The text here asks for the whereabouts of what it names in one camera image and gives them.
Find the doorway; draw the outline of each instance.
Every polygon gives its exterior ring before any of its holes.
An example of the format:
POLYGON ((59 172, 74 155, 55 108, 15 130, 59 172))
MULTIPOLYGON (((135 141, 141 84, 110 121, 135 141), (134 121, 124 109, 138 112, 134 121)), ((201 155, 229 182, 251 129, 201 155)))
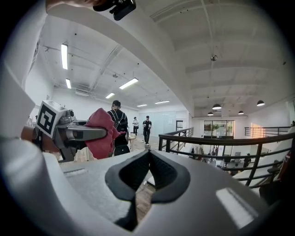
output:
POLYGON ((176 121, 176 131, 183 130, 183 120, 176 121))

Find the black pendant lamp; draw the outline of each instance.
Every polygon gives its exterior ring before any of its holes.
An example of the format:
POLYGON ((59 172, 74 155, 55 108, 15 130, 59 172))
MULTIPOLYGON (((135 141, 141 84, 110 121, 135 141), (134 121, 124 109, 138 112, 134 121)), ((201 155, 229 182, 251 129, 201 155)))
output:
POLYGON ((257 102, 257 106, 263 106, 265 103, 264 103, 264 101, 263 100, 259 100, 258 102, 257 102))
POLYGON ((213 110, 219 110, 221 109, 221 105, 219 104, 215 104, 213 107, 212 107, 213 110))

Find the window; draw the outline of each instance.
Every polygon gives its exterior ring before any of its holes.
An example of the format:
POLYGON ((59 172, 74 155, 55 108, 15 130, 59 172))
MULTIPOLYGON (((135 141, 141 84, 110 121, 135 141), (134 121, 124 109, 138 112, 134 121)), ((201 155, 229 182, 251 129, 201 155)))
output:
POLYGON ((226 121, 226 136, 233 136, 234 135, 234 121, 228 120, 226 121))
POLYGON ((226 136, 226 120, 213 120, 212 136, 226 136))
POLYGON ((212 136, 212 121, 204 121, 204 136, 212 136))
POLYGON ((234 120, 205 120, 204 137, 206 138, 233 138, 234 120))

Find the backpack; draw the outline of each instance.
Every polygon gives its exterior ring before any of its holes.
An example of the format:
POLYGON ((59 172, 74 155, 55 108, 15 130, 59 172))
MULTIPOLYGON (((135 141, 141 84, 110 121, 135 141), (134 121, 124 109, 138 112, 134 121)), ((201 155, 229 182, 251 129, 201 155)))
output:
POLYGON ((117 113, 114 110, 111 110, 112 113, 112 120, 114 121, 114 127, 118 132, 125 131, 128 133, 128 122, 125 120, 126 119, 126 114, 123 113, 122 117, 119 118, 117 113))
POLYGON ((123 113, 122 117, 119 118, 117 113, 114 110, 111 110, 112 112, 112 120, 114 121, 114 127, 118 132, 125 131, 126 134, 121 134, 119 135, 115 140, 114 140, 114 155, 118 156, 124 153, 129 153, 130 150, 128 148, 128 122, 125 120, 126 119, 126 114, 123 113))

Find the metal railing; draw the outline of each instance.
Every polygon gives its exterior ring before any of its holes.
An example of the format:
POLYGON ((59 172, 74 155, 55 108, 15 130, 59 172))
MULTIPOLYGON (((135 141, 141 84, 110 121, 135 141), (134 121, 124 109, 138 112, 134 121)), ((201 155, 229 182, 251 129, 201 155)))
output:
MULTIPOLYGON (((168 133, 166 135, 171 135, 175 137, 192 137, 194 134, 194 128, 188 128, 184 130, 178 130, 175 132, 168 133)), ((163 145, 163 139, 159 139, 159 150, 162 151, 166 147, 166 150, 173 150, 177 146, 177 151, 181 150, 182 147, 185 147, 185 143, 181 141, 168 141, 163 145)))
MULTIPOLYGON (((274 165, 281 165, 283 161, 277 161, 275 163, 270 163, 267 165, 258 165, 260 157, 270 156, 278 153, 283 153, 291 150, 292 148, 295 148, 295 133, 285 134, 285 135, 278 135, 278 136, 272 136, 272 137, 265 137, 265 138, 255 138, 255 139, 206 139, 206 138, 195 138, 192 137, 193 134, 193 128, 185 129, 185 130, 179 130, 168 134, 159 135, 159 150, 162 151, 163 148, 165 148, 165 151, 168 153, 177 153, 177 154, 184 154, 192 157, 201 157, 201 158, 215 158, 215 159, 244 159, 244 158, 255 158, 254 164, 251 167, 244 167, 244 168, 224 168, 221 169, 224 171, 245 171, 245 170, 251 170, 249 177, 247 178, 237 178, 239 181, 247 181, 246 186, 249 186, 251 181, 253 179, 264 179, 266 177, 270 178, 270 182, 273 181, 273 175, 274 173, 269 173, 267 175, 261 175, 261 176, 255 176, 254 174, 257 169, 265 168, 265 167, 273 167, 274 165), (189 133, 188 136, 186 135, 180 135, 181 133, 186 132, 189 133), (279 142, 284 140, 293 139, 292 146, 286 149, 282 149, 279 151, 271 152, 271 153, 263 153, 261 154, 262 145, 265 143, 271 143, 271 142, 279 142), (179 143, 192 143, 192 144, 200 144, 200 145, 219 145, 219 146, 247 146, 247 145, 258 145, 256 155, 247 155, 247 156, 211 156, 211 155, 205 155, 205 154, 194 154, 194 153, 187 153, 179 151, 180 148, 177 148, 177 150, 174 150, 171 148, 172 142, 178 142, 179 143)), ((255 186, 251 186, 250 188, 258 188, 265 185, 258 184, 255 186)))
POLYGON ((245 136, 253 138, 273 137, 278 135, 285 135, 291 126, 281 127, 245 127, 245 136))

